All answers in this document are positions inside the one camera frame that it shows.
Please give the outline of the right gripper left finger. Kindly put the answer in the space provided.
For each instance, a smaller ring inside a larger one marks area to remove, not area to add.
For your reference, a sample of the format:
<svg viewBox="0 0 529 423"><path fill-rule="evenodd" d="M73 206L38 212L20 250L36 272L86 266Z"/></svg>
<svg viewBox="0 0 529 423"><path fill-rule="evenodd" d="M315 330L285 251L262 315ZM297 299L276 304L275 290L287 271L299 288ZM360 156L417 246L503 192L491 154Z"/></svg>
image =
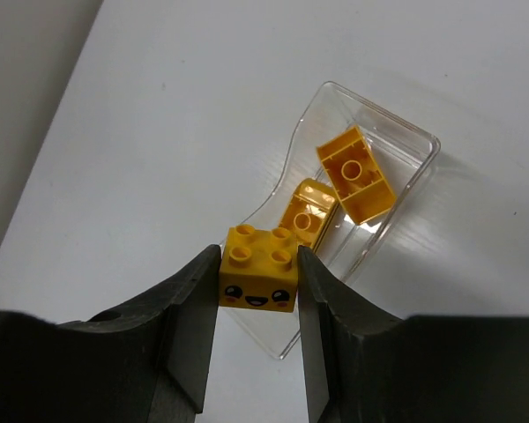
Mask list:
<svg viewBox="0 0 529 423"><path fill-rule="evenodd" d="M0 422L192 422L203 411L221 250L87 321L0 310Z"/></svg>

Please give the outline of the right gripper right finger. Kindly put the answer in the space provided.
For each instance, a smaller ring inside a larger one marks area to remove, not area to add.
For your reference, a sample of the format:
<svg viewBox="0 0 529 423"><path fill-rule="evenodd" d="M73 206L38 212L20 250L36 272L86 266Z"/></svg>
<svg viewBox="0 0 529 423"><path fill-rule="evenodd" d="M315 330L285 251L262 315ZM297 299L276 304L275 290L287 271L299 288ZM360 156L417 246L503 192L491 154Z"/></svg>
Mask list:
<svg viewBox="0 0 529 423"><path fill-rule="evenodd" d="M297 259L310 421L529 422L529 317L399 319Z"/></svg>

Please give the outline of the yellow arched lego brick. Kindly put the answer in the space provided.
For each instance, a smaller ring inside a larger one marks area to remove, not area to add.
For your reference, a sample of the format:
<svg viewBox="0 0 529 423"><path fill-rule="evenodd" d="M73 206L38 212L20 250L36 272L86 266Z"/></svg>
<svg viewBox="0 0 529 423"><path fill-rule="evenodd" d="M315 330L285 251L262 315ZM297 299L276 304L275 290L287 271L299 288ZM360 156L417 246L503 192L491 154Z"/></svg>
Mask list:
<svg viewBox="0 0 529 423"><path fill-rule="evenodd" d="M304 179L294 190L279 227L290 230L299 244L316 252L339 208L335 190L314 179Z"/></svg>

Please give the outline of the yellow rounded lego brick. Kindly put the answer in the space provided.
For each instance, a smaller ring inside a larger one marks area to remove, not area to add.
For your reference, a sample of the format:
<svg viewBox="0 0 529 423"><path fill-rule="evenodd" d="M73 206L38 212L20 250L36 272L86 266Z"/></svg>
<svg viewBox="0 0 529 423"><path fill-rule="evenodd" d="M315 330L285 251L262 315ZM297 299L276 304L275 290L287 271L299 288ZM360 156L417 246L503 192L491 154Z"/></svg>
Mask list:
<svg viewBox="0 0 529 423"><path fill-rule="evenodd" d="M385 214L395 204L397 196L358 127L318 146L317 157L340 205L356 225Z"/></svg>

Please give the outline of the yellow smiley face lego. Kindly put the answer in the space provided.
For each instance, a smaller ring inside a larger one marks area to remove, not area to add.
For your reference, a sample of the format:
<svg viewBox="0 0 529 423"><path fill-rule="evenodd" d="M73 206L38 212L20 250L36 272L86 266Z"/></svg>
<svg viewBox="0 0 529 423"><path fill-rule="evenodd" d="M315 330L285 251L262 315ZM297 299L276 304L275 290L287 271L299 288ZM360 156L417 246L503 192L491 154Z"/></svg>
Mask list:
<svg viewBox="0 0 529 423"><path fill-rule="evenodd" d="M297 250L294 234L285 228L231 227L219 270L219 304L293 312L299 280Z"/></svg>

